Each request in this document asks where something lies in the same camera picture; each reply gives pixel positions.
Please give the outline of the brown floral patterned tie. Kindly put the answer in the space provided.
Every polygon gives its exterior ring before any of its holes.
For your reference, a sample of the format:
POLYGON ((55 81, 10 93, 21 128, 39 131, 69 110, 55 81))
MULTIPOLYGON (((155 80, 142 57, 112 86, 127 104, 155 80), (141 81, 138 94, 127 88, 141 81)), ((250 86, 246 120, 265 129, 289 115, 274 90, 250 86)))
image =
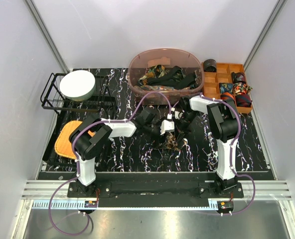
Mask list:
POLYGON ((162 143, 162 149, 180 151, 185 145, 188 144, 188 140, 184 133, 167 133, 162 143))

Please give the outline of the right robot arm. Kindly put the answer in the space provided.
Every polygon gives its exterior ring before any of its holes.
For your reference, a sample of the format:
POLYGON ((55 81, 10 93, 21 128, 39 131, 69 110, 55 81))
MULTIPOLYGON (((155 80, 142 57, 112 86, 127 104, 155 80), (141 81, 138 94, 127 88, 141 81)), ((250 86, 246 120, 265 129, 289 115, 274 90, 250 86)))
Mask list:
POLYGON ((175 126, 180 133, 188 132, 190 124, 200 113, 209 119, 209 128, 218 145, 218 166, 214 191, 219 197, 226 197, 238 184, 236 172, 236 146, 241 132, 241 123, 232 98, 218 100, 202 94, 182 97, 178 101, 183 113, 175 126))

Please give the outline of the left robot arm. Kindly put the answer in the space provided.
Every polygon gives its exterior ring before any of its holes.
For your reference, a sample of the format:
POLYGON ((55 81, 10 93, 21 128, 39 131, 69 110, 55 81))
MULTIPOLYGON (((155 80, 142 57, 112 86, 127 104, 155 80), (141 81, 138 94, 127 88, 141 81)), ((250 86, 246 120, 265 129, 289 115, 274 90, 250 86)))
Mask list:
POLYGON ((156 113, 151 109, 142 110, 132 119, 110 120, 90 115, 69 136, 72 151, 76 156, 76 185, 73 192, 91 197, 96 190, 96 158, 112 138, 131 137, 136 131, 160 136, 161 123, 153 121, 156 113))

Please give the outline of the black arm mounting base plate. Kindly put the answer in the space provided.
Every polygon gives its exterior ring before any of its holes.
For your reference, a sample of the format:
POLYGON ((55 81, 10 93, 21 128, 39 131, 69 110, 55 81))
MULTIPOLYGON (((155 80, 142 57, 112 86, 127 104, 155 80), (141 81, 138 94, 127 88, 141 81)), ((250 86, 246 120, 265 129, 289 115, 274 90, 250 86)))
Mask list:
POLYGON ((89 186, 71 182, 69 198, 108 198, 126 195, 187 195, 200 198, 244 197, 240 181, 236 179, 223 183, 215 173, 206 172, 99 172, 89 186))

